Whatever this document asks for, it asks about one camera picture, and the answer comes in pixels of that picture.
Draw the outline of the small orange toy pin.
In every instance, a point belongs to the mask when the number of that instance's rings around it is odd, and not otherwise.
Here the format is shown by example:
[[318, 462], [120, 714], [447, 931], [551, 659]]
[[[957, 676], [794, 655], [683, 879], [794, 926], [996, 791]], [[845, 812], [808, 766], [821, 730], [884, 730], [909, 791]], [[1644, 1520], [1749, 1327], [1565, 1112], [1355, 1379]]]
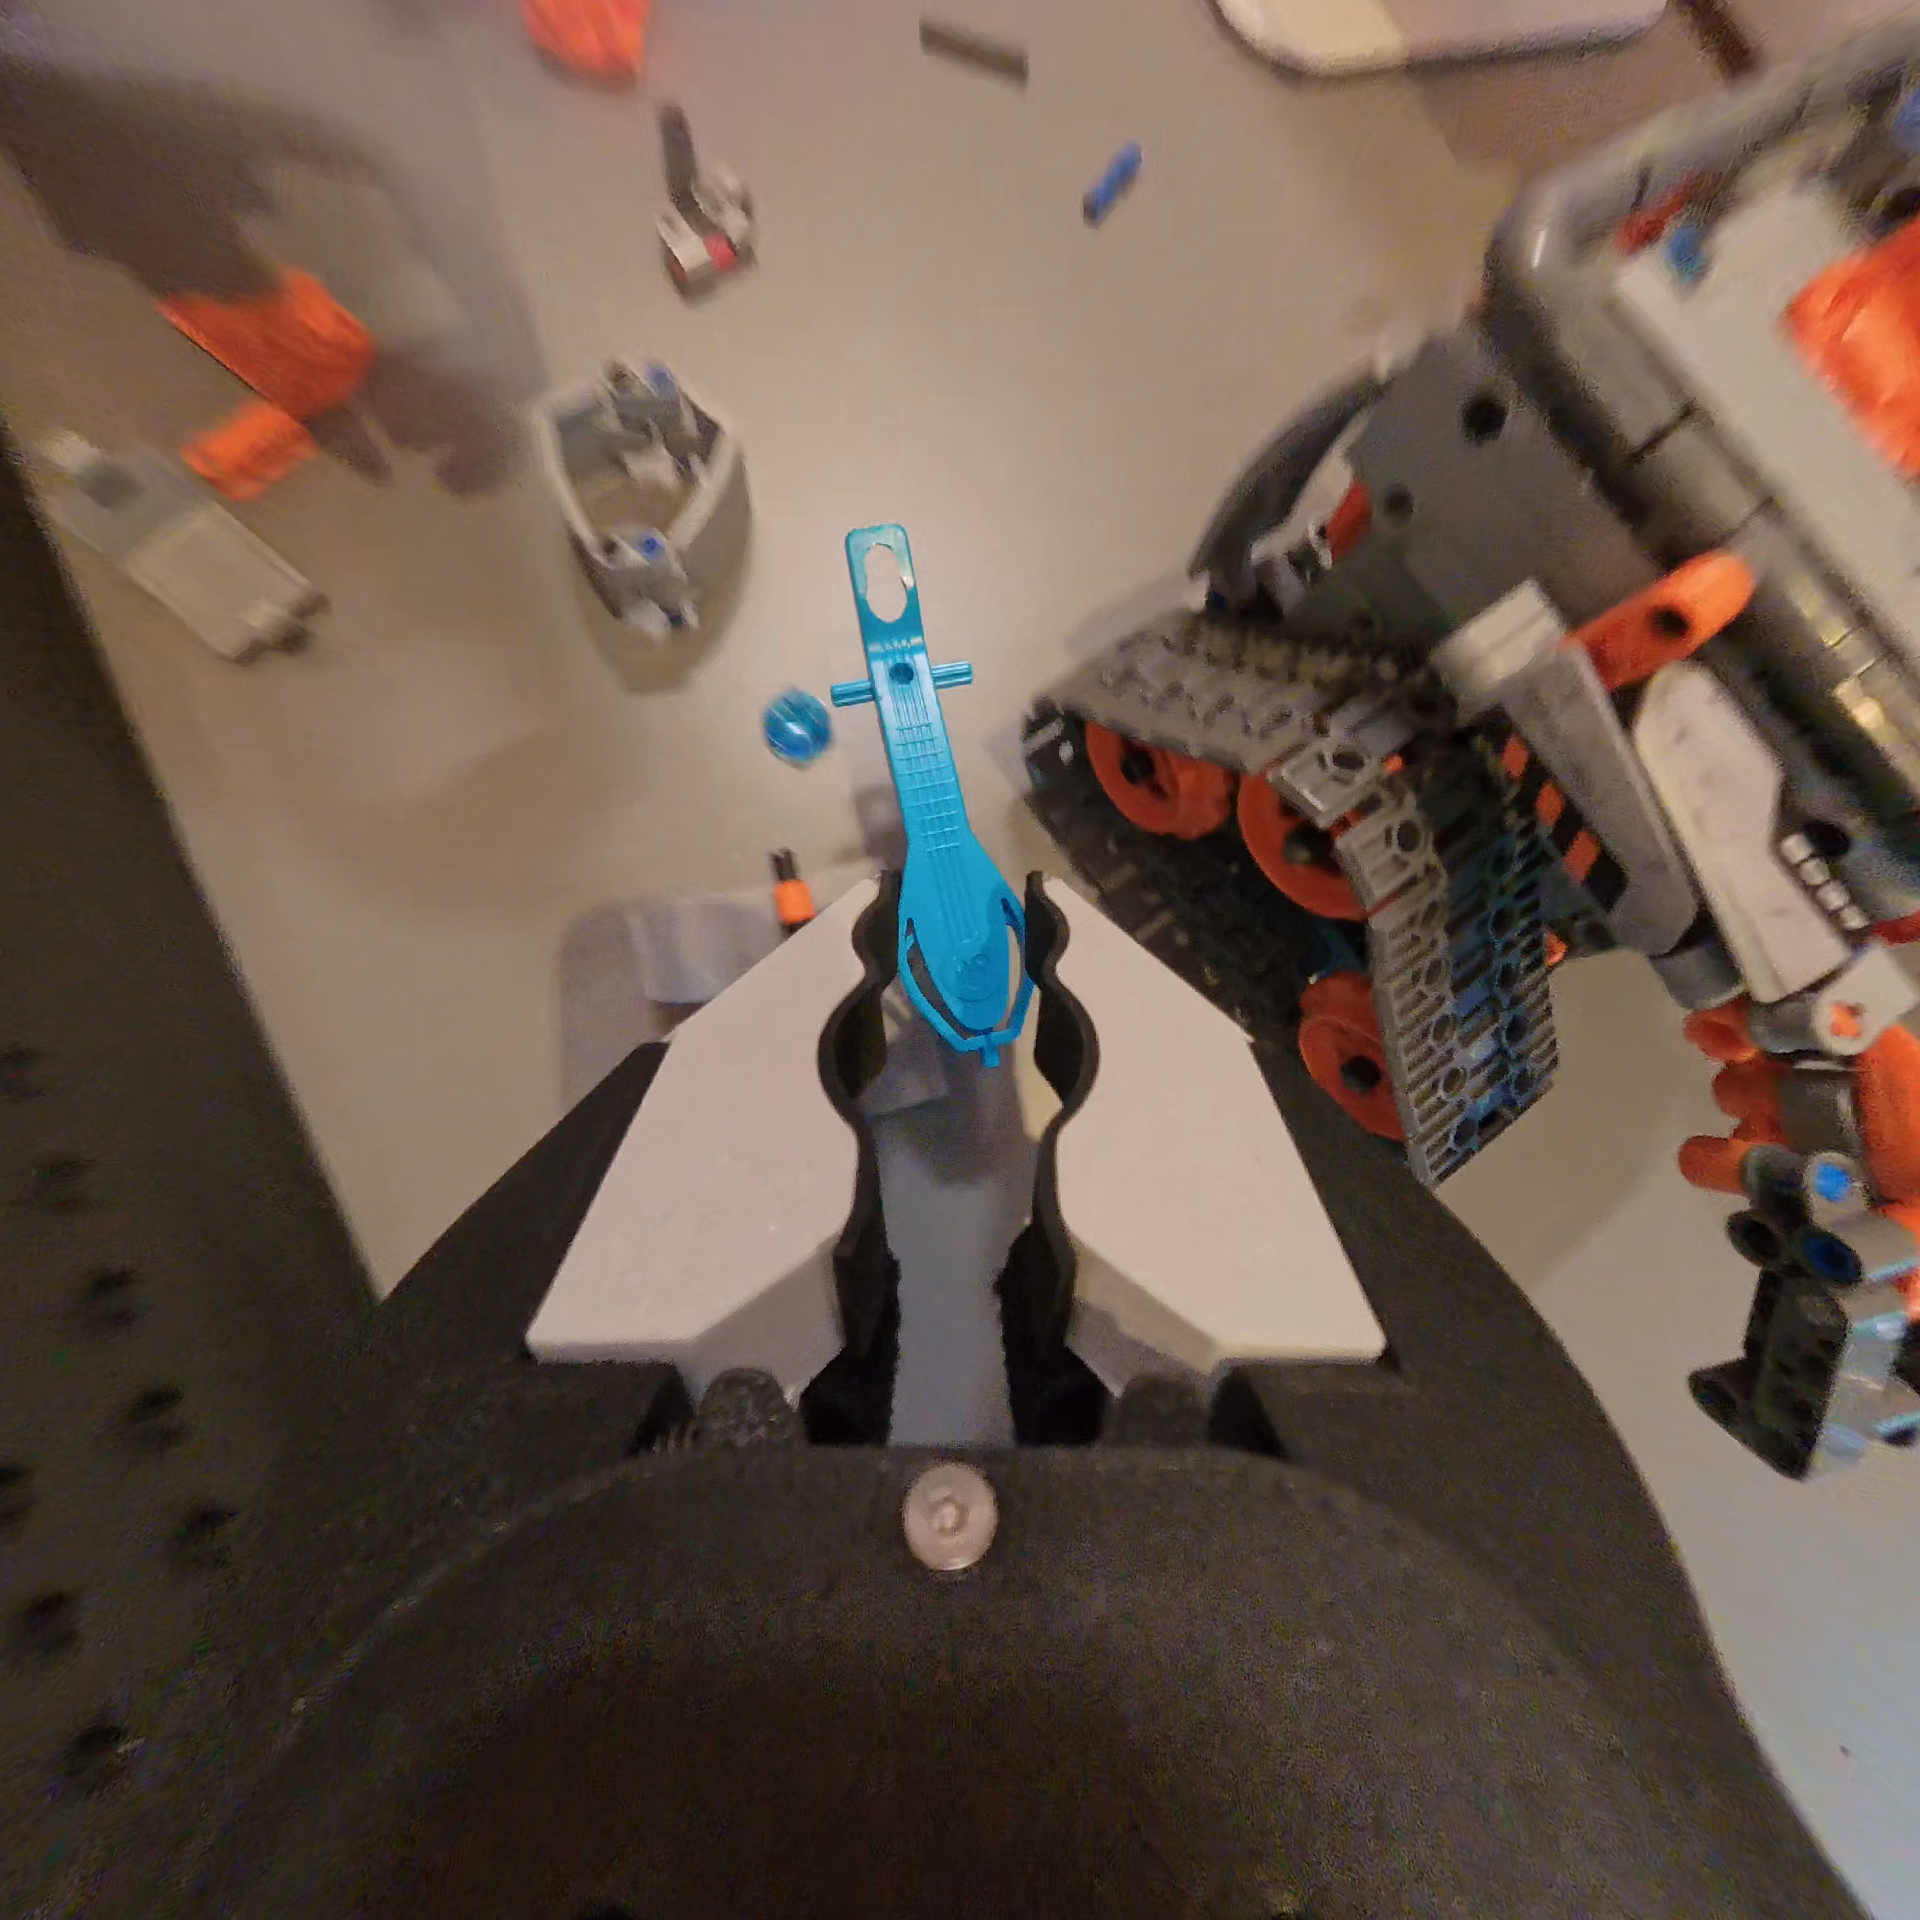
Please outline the small orange toy pin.
[[311, 456], [311, 425], [276, 399], [244, 399], [222, 425], [178, 441], [178, 468], [229, 503], [254, 503]]

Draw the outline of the small orange toy piece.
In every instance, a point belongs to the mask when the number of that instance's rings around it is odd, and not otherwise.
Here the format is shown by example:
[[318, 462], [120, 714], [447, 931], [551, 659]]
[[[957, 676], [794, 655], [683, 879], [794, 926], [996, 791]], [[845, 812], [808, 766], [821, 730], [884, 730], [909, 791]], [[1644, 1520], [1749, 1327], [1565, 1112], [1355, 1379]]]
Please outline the small orange toy piece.
[[520, 0], [520, 32], [570, 77], [631, 86], [643, 69], [654, 0]]

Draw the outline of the black perforated mat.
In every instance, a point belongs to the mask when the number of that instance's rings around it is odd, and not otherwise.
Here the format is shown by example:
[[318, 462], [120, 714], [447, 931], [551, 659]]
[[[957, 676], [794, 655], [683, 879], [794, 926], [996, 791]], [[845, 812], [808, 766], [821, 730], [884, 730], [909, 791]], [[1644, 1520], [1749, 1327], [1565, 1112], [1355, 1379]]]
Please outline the black perforated mat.
[[0, 1892], [99, 1917], [372, 1289], [13, 456], [0, 735]]

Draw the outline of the grey orange tracked toy robot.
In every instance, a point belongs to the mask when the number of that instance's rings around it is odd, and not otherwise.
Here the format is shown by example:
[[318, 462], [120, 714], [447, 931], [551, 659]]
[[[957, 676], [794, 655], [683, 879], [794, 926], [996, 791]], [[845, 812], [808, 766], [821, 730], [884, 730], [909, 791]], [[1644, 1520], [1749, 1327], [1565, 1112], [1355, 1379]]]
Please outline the grey orange tracked toy robot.
[[1757, 1271], [1695, 1405], [1783, 1479], [1911, 1448], [1911, 70], [1900, 11], [1532, 182], [1025, 721], [1092, 906], [1424, 1188], [1644, 958]]

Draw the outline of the blue toy wrench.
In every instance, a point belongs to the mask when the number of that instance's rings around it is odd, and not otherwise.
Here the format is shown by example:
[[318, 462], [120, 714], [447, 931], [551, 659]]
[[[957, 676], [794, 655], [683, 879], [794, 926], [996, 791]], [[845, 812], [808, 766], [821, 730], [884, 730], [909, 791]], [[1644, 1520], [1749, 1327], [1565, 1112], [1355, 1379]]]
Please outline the blue toy wrench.
[[933, 667], [902, 526], [845, 541], [858, 685], [829, 685], [829, 706], [873, 706], [896, 791], [896, 982], [948, 1053], [988, 1069], [1014, 1049], [1032, 982], [1025, 974], [1025, 906], [966, 827], [946, 735], [946, 688], [977, 667]]

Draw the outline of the white book stand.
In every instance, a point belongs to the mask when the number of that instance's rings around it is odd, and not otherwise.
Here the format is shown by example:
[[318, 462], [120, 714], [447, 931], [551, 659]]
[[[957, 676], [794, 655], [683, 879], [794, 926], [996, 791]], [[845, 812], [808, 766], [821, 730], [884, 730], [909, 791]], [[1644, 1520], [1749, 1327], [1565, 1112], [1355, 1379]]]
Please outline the white book stand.
[[1665, 11], [1665, 0], [1211, 0], [1248, 52], [1289, 77], [1595, 52], [1636, 44]]

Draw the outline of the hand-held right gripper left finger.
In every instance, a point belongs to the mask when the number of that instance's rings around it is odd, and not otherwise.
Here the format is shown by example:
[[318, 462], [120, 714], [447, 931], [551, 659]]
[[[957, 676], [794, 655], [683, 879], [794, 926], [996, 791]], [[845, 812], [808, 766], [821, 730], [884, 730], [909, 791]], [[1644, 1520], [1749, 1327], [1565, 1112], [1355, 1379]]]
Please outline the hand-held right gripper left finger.
[[539, 1363], [671, 1363], [685, 1394], [762, 1371], [802, 1400], [829, 1360], [873, 1360], [892, 1294], [858, 1265], [873, 1141], [821, 1049], [879, 982], [857, 946], [879, 906], [857, 879], [675, 1026], [524, 1320]]

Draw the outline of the flat orange toy piece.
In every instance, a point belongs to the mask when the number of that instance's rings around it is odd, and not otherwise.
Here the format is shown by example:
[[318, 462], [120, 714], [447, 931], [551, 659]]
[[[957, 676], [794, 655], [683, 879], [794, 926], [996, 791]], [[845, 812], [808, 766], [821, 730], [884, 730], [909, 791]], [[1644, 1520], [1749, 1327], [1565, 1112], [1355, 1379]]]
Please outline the flat orange toy piece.
[[296, 425], [344, 407], [374, 367], [372, 331], [303, 269], [254, 297], [178, 295], [157, 314]]

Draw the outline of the small grey red toy part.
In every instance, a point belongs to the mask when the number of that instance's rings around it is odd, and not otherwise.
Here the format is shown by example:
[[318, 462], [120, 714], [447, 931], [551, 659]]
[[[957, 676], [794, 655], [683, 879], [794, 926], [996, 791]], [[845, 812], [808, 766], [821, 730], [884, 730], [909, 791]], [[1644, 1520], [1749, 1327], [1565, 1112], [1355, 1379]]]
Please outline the small grey red toy part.
[[756, 190], [735, 174], [702, 166], [683, 100], [655, 100], [666, 211], [655, 243], [666, 276], [683, 297], [707, 297], [756, 261]]

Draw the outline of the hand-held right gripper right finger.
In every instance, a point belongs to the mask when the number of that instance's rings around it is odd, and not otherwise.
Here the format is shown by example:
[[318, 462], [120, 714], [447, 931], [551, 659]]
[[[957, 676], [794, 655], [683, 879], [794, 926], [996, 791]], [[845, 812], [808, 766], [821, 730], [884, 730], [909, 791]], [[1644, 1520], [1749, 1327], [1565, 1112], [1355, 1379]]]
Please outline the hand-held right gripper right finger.
[[1065, 879], [1028, 879], [1025, 1360], [1126, 1394], [1385, 1351], [1248, 1038]]

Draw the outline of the light grey toy block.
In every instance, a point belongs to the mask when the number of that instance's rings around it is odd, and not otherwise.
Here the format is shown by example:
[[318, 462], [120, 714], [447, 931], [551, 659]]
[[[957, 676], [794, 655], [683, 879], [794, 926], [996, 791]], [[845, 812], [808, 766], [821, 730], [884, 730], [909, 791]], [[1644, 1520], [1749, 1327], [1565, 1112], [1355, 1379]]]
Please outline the light grey toy block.
[[745, 568], [745, 449], [671, 367], [602, 362], [532, 399], [532, 456], [608, 621], [702, 637]]

